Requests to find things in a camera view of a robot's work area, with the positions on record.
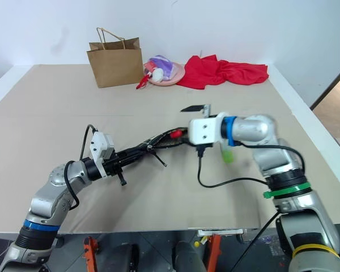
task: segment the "pink bowl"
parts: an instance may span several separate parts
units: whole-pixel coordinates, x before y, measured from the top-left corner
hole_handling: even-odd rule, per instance
[[[178,71],[177,71],[176,75],[171,80],[163,80],[161,82],[154,82],[150,78],[148,81],[150,83],[152,83],[153,85],[158,85],[158,86],[170,86],[170,85],[174,85],[174,84],[178,83],[184,77],[185,69],[179,63],[174,62],[174,65],[178,68]]]

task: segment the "beige table surface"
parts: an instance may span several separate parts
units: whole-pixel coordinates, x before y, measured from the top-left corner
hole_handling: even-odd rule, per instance
[[[224,83],[205,90],[152,85],[135,90],[134,84],[99,89],[88,65],[37,65],[0,102],[0,232],[18,232],[32,196],[51,170],[78,160],[87,124],[111,134],[119,151],[186,126],[201,116],[180,113],[193,104],[211,104],[214,114],[273,116],[279,136],[304,155],[313,188],[334,223],[340,223],[340,183],[269,81],[252,86]],[[236,160],[227,165],[219,146],[206,150],[204,183],[262,178],[250,150],[233,151]],[[126,186],[109,177],[82,190],[80,206],[69,212],[61,232],[259,227],[274,214],[272,201],[263,199],[267,188],[262,184],[201,187],[192,148],[181,146],[159,155],[167,168],[149,156],[124,169]]]

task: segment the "yellow ring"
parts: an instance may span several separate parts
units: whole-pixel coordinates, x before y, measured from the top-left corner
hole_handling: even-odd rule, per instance
[[[334,254],[336,257],[340,258],[340,256],[338,255],[338,253],[336,253],[336,251],[332,248],[329,248],[326,245],[320,245],[320,244],[305,244],[305,245],[301,245],[297,248],[295,248],[294,252],[292,253],[292,258],[294,258],[296,256],[297,253],[299,253],[301,250],[304,249],[312,249],[312,248],[316,248],[316,249],[322,249],[322,250],[326,250],[332,254]]]

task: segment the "red fabric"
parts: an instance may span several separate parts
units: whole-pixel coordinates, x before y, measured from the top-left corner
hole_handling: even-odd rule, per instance
[[[218,61],[216,55],[205,58],[192,56],[185,64],[185,75],[178,85],[204,89],[206,85],[219,85],[226,80],[236,84],[262,83],[268,78],[267,65]]]

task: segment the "green object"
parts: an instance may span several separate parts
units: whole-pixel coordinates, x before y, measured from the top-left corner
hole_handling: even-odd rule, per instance
[[[295,185],[292,187],[288,187],[288,188],[273,191],[273,192],[267,191],[263,193],[263,196],[265,198],[277,197],[277,196],[282,196],[283,194],[290,194],[290,193],[298,192],[298,191],[301,191],[307,188],[311,188],[311,184],[309,182],[305,182],[300,185]]]
[[[233,152],[230,150],[222,150],[222,157],[225,163],[234,162]]]

